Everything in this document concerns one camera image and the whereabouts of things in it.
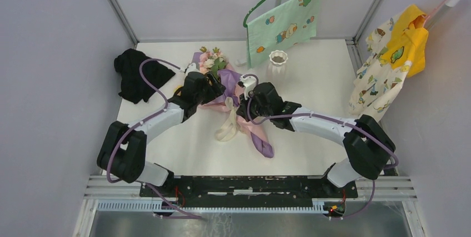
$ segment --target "metal floor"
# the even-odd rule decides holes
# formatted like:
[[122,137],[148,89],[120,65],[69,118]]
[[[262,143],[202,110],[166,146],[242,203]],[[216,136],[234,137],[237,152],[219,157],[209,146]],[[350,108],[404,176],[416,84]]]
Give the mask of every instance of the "metal floor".
[[[364,203],[347,203],[347,214]],[[98,211],[93,237],[412,236],[400,202],[373,202],[358,216],[329,221],[319,214],[206,213],[200,220],[161,220],[144,212]]]

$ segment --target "yellow shirt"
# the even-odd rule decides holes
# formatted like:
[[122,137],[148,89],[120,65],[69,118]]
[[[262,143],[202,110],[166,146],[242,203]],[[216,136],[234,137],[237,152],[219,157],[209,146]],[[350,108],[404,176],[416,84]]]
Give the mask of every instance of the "yellow shirt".
[[[425,43],[428,31],[423,28],[425,15],[416,5],[409,6],[395,23],[391,33],[391,40],[386,45],[388,50],[379,61],[389,63],[392,69],[404,68],[403,72],[411,77],[425,68]],[[405,61],[411,61],[412,65],[404,65]]]

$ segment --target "metal rod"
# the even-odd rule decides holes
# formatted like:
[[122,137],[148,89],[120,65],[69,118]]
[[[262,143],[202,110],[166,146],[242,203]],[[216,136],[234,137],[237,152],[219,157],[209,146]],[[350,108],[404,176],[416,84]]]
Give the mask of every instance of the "metal rod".
[[118,16],[118,19],[121,22],[121,25],[124,27],[124,30],[126,31],[126,34],[128,35],[129,39],[136,46],[139,40],[136,34],[134,33],[131,25],[129,24],[128,19],[124,15],[123,9],[119,5],[118,0],[108,0],[108,1],[111,4],[111,7],[113,8],[116,16]]

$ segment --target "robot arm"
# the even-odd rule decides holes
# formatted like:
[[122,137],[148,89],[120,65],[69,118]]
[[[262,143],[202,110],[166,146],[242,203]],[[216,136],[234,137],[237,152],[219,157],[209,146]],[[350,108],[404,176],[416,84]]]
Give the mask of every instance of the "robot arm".
[[120,138],[130,125],[140,125],[131,131],[122,144],[126,150],[118,148],[111,165],[111,174],[132,183],[136,180],[161,186],[173,173],[162,166],[146,161],[146,145],[170,127],[189,119],[200,104],[206,104],[222,95],[225,87],[211,73],[202,74],[196,65],[190,64],[186,71],[185,81],[168,100],[168,106],[161,107],[160,114],[151,114],[129,124],[114,122],[110,125],[102,148],[97,158],[97,165],[107,168],[111,154]]
[[[344,119],[314,113],[298,103],[283,101],[271,83],[257,84],[254,77],[242,77],[239,85],[245,87],[245,92],[240,95],[237,114],[245,120],[270,117],[270,121],[278,128],[315,134],[345,147],[348,158],[327,170],[327,179],[338,188],[360,177],[376,179],[390,157],[362,133],[346,127],[347,123],[368,132],[391,152],[395,151],[393,142],[370,116]],[[198,105],[216,99],[224,91],[225,87],[211,73],[203,75],[196,66],[190,65],[183,87],[169,99],[164,112],[153,118],[150,117],[154,114],[129,123],[140,125],[124,139],[126,150],[118,149],[112,162],[111,174],[128,183],[139,180],[162,186],[173,173],[162,166],[146,162],[146,145],[170,127],[185,122],[196,112]],[[121,122],[110,125],[97,159],[100,168],[107,168],[114,147],[128,130],[128,124]]]
[[345,148],[348,158],[334,164],[327,173],[327,179],[336,187],[344,187],[360,177],[377,179],[390,158],[383,148],[347,125],[364,130],[391,152],[395,151],[394,143],[370,116],[345,119],[314,113],[298,103],[283,101],[271,83],[254,86],[253,81],[242,77],[239,85],[245,87],[246,84],[249,86],[245,89],[251,93],[250,106],[249,98],[246,97],[248,93],[245,93],[240,96],[240,106],[237,109],[237,114],[246,121],[268,117],[278,128],[315,134]]

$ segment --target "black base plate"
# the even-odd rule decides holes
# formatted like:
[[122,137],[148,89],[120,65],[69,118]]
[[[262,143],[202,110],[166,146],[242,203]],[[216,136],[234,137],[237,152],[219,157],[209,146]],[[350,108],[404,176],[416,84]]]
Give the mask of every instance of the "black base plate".
[[[347,198],[358,197],[354,181],[337,188],[325,176],[181,176],[168,179],[158,190],[165,197],[175,197],[176,187],[185,198],[185,207],[202,208],[312,207],[313,198],[341,199],[343,190]],[[251,190],[252,194],[238,194],[237,190]],[[139,195],[158,197],[147,186]],[[181,196],[178,203],[183,203]]]

